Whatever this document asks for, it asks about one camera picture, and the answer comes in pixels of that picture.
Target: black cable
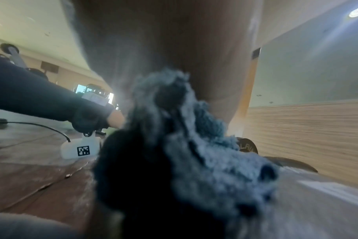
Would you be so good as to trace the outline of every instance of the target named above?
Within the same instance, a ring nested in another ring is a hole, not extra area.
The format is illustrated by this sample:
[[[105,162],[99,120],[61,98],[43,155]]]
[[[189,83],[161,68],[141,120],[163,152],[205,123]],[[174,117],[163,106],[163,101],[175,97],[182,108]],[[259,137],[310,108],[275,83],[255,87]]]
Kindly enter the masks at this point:
[[[71,142],[70,138],[66,134],[64,134],[63,132],[60,132],[60,131],[58,131],[56,129],[53,129],[53,128],[49,127],[49,126],[45,126],[45,125],[42,125],[42,124],[29,123],[29,122],[12,122],[12,121],[0,121],[0,124],[30,124],[30,125],[44,127],[44,128],[53,130],[53,131],[63,135],[69,143]]]

